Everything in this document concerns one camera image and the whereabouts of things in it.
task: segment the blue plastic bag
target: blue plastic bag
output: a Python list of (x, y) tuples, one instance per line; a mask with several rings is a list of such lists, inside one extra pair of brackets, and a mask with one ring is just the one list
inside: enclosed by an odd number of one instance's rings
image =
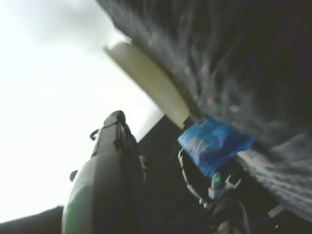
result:
[(254, 138), (206, 116), (187, 129), (178, 142), (203, 175), (211, 178), (237, 152), (250, 148)]

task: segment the green led indicator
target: green led indicator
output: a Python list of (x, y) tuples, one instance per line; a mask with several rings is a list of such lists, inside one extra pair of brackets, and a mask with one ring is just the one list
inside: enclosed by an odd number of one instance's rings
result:
[(221, 180), (221, 178), (218, 175), (214, 178), (215, 183), (218, 183), (220, 180)]

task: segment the bright white wall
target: bright white wall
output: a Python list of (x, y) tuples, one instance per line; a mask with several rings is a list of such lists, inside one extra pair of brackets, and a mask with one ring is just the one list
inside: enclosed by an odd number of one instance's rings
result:
[(64, 204), (89, 134), (122, 109), (137, 139), (163, 116), (102, 52), (120, 36), (93, 0), (0, 2), (0, 222)]

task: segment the blue snack packet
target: blue snack packet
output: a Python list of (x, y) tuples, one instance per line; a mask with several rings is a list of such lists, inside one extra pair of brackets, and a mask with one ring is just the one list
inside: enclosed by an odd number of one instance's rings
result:
[(250, 148), (254, 138), (205, 116), (187, 129), (178, 142), (202, 174), (211, 178), (237, 152)]

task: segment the textured gray surface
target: textured gray surface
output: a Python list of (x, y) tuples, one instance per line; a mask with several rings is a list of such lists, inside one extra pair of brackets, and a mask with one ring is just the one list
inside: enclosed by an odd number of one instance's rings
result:
[(312, 221), (312, 2), (98, 1), (202, 114), (257, 139), (250, 173)]

